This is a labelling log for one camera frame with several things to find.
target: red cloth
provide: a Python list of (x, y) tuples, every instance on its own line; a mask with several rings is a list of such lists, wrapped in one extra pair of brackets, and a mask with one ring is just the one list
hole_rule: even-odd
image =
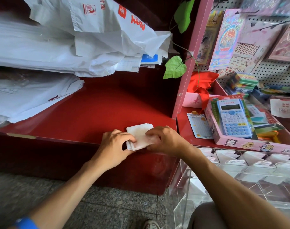
[(197, 71), (192, 73), (190, 83), (187, 87), (188, 92), (195, 92), (200, 95), (201, 98), (201, 111), (202, 112), (208, 105), (209, 102), (209, 92), (208, 89), (211, 84), (217, 79), (218, 74), (211, 71), (201, 71), (200, 76)]

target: forearm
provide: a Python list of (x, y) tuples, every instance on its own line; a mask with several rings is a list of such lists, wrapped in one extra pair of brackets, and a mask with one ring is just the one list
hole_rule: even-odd
[(197, 175), (230, 228), (290, 228), (290, 219), (190, 147), (182, 159)]
[(39, 229), (60, 229), (64, 226), (82, 197), (101, 176), (103, 170), (88, 162), (62, 187), (35, 208), (30, 214)]

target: gray pants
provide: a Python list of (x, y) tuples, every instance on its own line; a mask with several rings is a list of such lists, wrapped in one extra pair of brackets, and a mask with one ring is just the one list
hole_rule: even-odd
[(199, 205), (193, 212), (187, 229), (227, 229), (214, 202)]

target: hand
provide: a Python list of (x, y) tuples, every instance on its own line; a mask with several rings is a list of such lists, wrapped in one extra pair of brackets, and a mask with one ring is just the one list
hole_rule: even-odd
[(90, 162), (94, 162), (94, 166), (100, 166), (103, 172), (119, 165), (128, 155), (134, 152), (127, 149), (122, 150), (123, 143), (128, 140), (136, 142), (134, 136), (127, 132), (117, 129), (112, 132), (105, 132), (101, 145)]
[(154, 127), (146, 132), (146, 135), (157, 135), (161, 138), (161, 142), (158, 144), (152, 144), (147, 146), (148, 150), (155, 152), (162, 152), (170, 156), (176, 156), (181, 158), (182, 153), (194, 148), (189, 142), (182, 138), (175, 130), (168, 126)]

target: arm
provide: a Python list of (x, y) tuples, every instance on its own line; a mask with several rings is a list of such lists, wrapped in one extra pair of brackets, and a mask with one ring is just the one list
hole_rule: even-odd
[(119, 130), (103, 134), (100, 147), (93, 158), (62, 187), (35, 208), (29, 217), (39, 229), (60, 229), (64, 226), (82, 197), (105, 171), (120, 164), (131, 150), (122, 150), (125, 141), (135, 138)]
[(158, 135), (161, 143), (149, 150), (164, 152), (184, 160), (202, 182), (229, 228), (290, 229), (290, 219), (210, 162), (170, 127), (156, 127), (147, 132)]

